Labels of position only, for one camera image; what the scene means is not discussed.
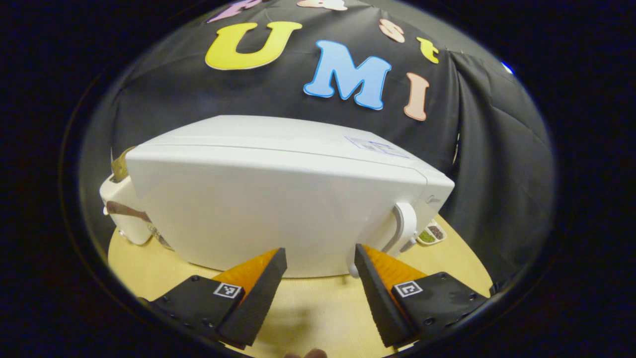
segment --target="white appliance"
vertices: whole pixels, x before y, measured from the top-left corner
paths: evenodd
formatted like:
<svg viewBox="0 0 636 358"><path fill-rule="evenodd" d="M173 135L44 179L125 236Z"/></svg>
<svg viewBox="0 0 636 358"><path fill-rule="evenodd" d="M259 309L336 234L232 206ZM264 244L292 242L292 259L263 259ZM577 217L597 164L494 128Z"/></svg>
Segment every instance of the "white appliance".
<svg viewBox="0 0 636 358"><path fill-rule="evenodd" d="M208 268L284 247L285 277L357 276L356 243L399 255L454 187L375 134L290 118L209 118L140 144L125 160L130 179L107 179L104 203L145 212L180 257ZM141 218L112 217L132 242L148 239Z"/></svg>

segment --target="label sticker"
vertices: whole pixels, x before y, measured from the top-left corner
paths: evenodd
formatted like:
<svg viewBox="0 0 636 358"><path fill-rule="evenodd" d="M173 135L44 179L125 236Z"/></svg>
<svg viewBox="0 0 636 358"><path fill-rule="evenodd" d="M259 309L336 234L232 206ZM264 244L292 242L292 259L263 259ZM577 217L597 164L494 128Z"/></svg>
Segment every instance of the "label sticker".
<svg viewBox="0 0 636 358"><path fill-rule="evenodd" d="M397 149L396 147L393 147L390 145L377 143L374 141L361 140L359 138L351 138L347 136L345 136L345 138L347 138L351 143L355 144L355 146L360 149L371 150L372 152L377 152L377 153L395 155L396 157L409 158L400 149Z"/></svg>
<svg viewBox="0 0 636 358"><path fill-rule="evenodd" d="M229 283L222 283L214 290L214 294L221 297L235 298L241 290L241 286L230 285Z"/></svg>
<svg viewBox="0 0 636 358"><path fill-rule="evenodd" d="M400 283L399 285L394 286L399 293L400 296L406 297L414 294L418 294L422 292L422 288L415 283L415 281L409 281L405 283Z"/></svg>

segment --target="black cloth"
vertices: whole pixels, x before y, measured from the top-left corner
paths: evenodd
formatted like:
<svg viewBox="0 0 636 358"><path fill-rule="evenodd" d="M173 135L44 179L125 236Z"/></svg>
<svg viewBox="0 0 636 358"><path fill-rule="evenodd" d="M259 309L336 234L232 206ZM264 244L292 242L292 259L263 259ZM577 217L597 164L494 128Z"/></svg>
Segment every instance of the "black cloth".
<svg viewBox="0 0 636 358"><path fill-rule="evenodd" d="M348 10L333 11L296 3L267 1L207 24L224 6L174 31L131 63L105 93L86 133L79 179L89 230L104 240L113 230L101 213L98 193L110 174L111 149L117 157L128 147L216 115L314 120L373 132L454 180L455 190L440 214L476 252L493 281L503 285L540 249L555 200L550 140L521 84L503 67L448 51L426 33L370 5L347 1ZM406 41L382 34L381 18L400 26ZM263 46L271 32L266 25L273 21L303 26L292 32L275 61L235 71L206 65L205 54L220 28L257 23L237 47L249 53ZM439 49L438 64L422 55L416 37ZM321 56L316 41L322 39L346 45L356 66L369 56L391 64L382 110L360 106L353 96L340 99L334 79L336 94L331 98L303 92L314 77ZM430 84L423 122L403 111L410 95L407 72Z"/></svg>

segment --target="finger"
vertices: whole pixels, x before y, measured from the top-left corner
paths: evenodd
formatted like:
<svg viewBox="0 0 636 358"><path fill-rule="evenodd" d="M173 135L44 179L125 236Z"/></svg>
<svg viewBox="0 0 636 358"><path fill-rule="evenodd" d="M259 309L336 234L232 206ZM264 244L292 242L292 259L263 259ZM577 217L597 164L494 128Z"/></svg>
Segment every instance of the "finger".
<svg viewBox="0 0 636 358"><path fill-rule="evenodd" d="M305 358L327 358L327 353L322 349L314 348L309 351Z"/></svg>

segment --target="foam letter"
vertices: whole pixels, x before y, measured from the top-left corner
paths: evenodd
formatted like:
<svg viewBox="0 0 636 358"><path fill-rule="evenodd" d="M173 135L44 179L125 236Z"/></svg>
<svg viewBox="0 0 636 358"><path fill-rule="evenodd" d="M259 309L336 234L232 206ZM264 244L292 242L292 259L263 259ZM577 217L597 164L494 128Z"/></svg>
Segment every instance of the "foam letter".
<svg viewBox="0 0 636 358"><path fill-rule="evenodd" d="M261 3L261 0L243 0L243 1L239 1L237 3L233 3L224 12L222 12L219 15L217 15L216 17L211 18L210 20L206 21L206 24L209 24L212 21L221 20L222 18L227 18L227 17L232 17L232 16L235 16L235 15L238 15L240 13L241 9L249 9L252 6L258 5L260 3Z"/></svg>
<svg viewBox="0 0 636 358"><path fill-rule="evenodd" d="M435 46L433 46L433 43L423 38L417 38L417 41L422 43L420 45L420 51L422 51L422 55L424 55L424 57L426 57L429 61L433 62L434 64L438 64L439 60L435 58L435 56L433 55L433 52L438 54L439 51L437 48L435 48Z"/></svg>
<svg viewBox="0 0 636 358"><path fill-rule="evenodd" d="M251 54L237 53L237 45L248 30L257 26L255 22L235 24L219 29L205 55L205 63L216 69L249 69L264 66L280 56L292 31L303 27L297 22L275 21L267 24L272 33L263 48Z"/></svg>
<svg viewBox="0 0 636 358"><path fill-rule="evenodd" d="M396 40L397 42L404 42L404 36L402 36L402 34L404 34L404 31L402 31L402 28L400 28L400 26L396 24L393 24L391 21L388 21L385 18L380 19L380 30L383 34Z"/></svg>
<svg viewBox="0 0 636 358"><path fill-rule="evenodd" d="M325 8L338 11L347 9L345 7L345 2L342 0L303 0L298 1L297 5L304 8Z"/></svg>
<svg viewBox="0 0 636 358"><path fill-rule="evenodd" d="M362 89L354 100L357 104L374 110L381 110L384 78L391 69L387 61L371 56L356 67L347 47L341 43L320 40L316 43L322 54L314 79L303 88L306 94L317 97L331 97L331 76L336 76L340 98L348 99L360 84Z"/></svg>
<svg viewBox="0 0 636 358"><path fill-rule="evenodd" d="M408 98L408 104L404 107L404 113L413 119L425 120L424 104L429 82L411 72L408 72L406 77L411 80L411 95Z"/></svg>

